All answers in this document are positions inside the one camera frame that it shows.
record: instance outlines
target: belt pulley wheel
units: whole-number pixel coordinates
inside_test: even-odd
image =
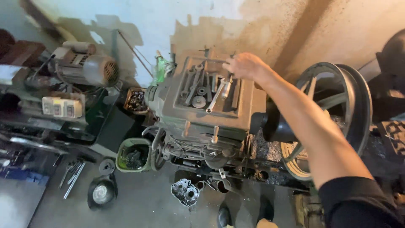
[[[315,102],[323,110],[342,105],[345,122],[343,134],[353,149],[361,155],[367,143],[371,124],[372,106],[367,83],[358,71],[349,66],[320,62],[301,74],[296,84],[297,88],[314,99],[314,94],[317,93],[315,90],[317,76],[321,73],[332,73],[339,79],[343,91]],[[307,161],[305,156],[300,156],[303,151],[304,147],[300,142],[295,148],[290,143],[281,143],[282,160],[288,172],[298,180],[309,181],[311,173],[306,169]]]

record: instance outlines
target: pant leg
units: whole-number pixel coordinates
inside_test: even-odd
[[[275,223],[273,223],[267,219],[261,219],[257,223],[256,228],[278,228],[278,226]]]

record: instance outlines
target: hand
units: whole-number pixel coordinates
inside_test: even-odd
[[[266,72],[273,72],[259,57],[248,52],[240,53],[233,56],[233,58],[226,59],[222,67],[233,73],[235,78],[248,79],[256,82],[266,77]]]

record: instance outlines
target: person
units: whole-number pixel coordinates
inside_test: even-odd
[[[223,68],[235,78],[252,80],[272,98],[308,153],[311,176],[324,208],[326,227],[404,227],[394,205],[370,174],[339,127],[306,94],[251,53],[228,58]],[[260,199],[258,228],[271,223],[273,208]],[[218,227],[232,227],[229,210],[218,213]]]

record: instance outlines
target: black sleeve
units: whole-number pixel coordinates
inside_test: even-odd
[[[356,176],[336,178],[322,185],[319,197],[327,227],[404,227],[396,207],[374,180]]]

